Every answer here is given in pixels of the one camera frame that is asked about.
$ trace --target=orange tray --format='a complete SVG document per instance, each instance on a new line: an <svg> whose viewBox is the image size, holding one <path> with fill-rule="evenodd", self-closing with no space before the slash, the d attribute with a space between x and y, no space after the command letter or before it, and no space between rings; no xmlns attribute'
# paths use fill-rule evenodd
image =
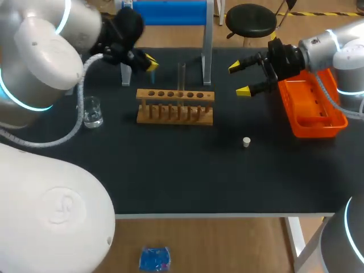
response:
<svg viewBox="0 0 364 273"><path fill-rule="evenodd" d="M318 73L331 98L338 103L336 82L330 70ZM294 135L298 138L332 138L348 120L327 100L315 76L307 71L278 83Z"/></svg>

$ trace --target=wooden floor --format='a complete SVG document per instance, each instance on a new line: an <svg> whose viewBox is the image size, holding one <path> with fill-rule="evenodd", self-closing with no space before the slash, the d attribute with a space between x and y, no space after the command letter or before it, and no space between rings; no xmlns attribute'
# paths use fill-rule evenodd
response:
<svg viewBox="0 0 364 273"><path fill-rule="evenodd" d="M111 252L96 273L137 273L145 246L168 246L172 273L289 273L278 218L118 221Z"/></svg>
<svg viewBox="0 0 364 273"><path fill-rule="evenodd" d="M88 0L102 11L114 13L111 4ZM252 2L276 11L280 0L226 0L226 11L240 3ZM356 12L355 0L298 0L294 11ZM297 45L329 28L336 28L358 17L289 16L277 32L283 43ZM229 30L215 18L214 46L241 47L243 38L227 40ZM148 26L139 47L201 47L202 27ZM254 39L251 47L266 47L269 38ZM321 223L320 218L302 218L308 241ZM173 273L292 272L285 229L277 218L240 220L125 220L118 221L114 242L97 273L138 272L143 246L171 248Z"/></svg>

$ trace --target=black table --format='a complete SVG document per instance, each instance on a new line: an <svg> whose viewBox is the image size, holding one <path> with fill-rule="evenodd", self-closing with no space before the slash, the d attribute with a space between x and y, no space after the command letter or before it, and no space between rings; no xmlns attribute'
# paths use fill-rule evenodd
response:
<svg viewBox="0 0 364 273"><path fill-rule="evenodd" d="M278 92L237 98L236 89L263 79L258 66L228 73L253 49L214 49L212 86L202 85L200 50L146 51L160 63L155 85L139 74L122 87L119 67L94 64L85 93L100 98L103 126L29 151L91 172L116 214L334 213L364 189L364 124L350 121L334 140L298 140ZM187 64L186 90L215 91L214 126L136 124L137 88L176 89L178 62ZM74 126L75 107L75 94L64 97L17 135L37 142L62 137ZM244 137L251 138L248 149L241 148Z"/></svg>

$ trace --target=small white cap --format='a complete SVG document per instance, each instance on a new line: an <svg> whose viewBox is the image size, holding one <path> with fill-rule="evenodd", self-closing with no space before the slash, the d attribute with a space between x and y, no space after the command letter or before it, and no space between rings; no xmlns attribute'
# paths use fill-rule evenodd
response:
<svg viewBox="0 0 364 273"><path fill-rule="evenodd" d="M243 138L244 148L248 148L250 141L251 141L250 138Z"/></svg>

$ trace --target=cable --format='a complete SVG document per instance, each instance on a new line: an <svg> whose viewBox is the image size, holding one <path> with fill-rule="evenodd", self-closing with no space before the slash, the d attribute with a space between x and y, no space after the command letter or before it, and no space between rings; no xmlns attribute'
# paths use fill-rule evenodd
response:
<svg viewBox="0 0 364 273"><path fill-rule="evenodd" d="M31 147L31 148L47 148L47 147L57 146L62 143L65 143L66 141L73 138L77 134L77 132L80 130L83 119L84 119L84 81L85 81L85 76L86 76L87 70L95 61L100 60L102 58L103 58L103 54L96 54L96 55L92 56L90 59L88 59L86 61L86 63L84 64L84 74L82 75L82 78L77 86L77 122L76 122L74 128L72 129L72 131L68 133L68 135L66 135L56 141L47 142L47 143L29 142L29 141L17 138L15 135L10 134L8 131L6 131L2 128L0 128L0 135L20 146Z"/></svg>
<svg viewBox="0 0 364 273"><path fill-rule="evenodd" d="M364 99L362 100L361 104L360 104L360 108L359 108L359 112L354 112L354 111L349 111L346 110L340 106L338 106L336 104L336 102L334 102L334 100L331 98L331 96L329 95L329 93L327 92L325 85L322 83L320 76L315 73L315 77L316 80L319 84L319 86L321 87L322 91L324 92L324 94L326 95L326 98L331 102L331 104L339 111L343 112L348 118L352 118L352 119L362 119L364 120L364 114L363 114L363 108L364 108Z"/></svg>

